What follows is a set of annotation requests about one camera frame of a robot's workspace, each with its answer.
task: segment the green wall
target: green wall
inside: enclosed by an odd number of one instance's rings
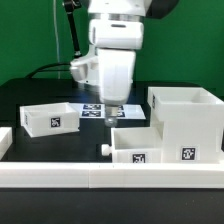
[[[70,61],[72,44],[61,3],[57,0],[61,60]],[[1,1],[0,84],[56,62],[52,7],[53,0]],[[86,53],[86,10],[77,10],[75,19],[81,50]],[[163,20],[145,20],[135,80],[193,82],[224,96],[224,1],[180,0]]]

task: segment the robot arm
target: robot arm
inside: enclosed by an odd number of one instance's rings
[[[81,0],[90,15],[89,41],[98,60],[100,100],[106,106],[106,124],[116,125],[118,106],[127,102],[134,72],[135,50],[142,48],[143,18],[162,18],[178,0]],[[74,60],[71,71],[86,77],[87,63]]]

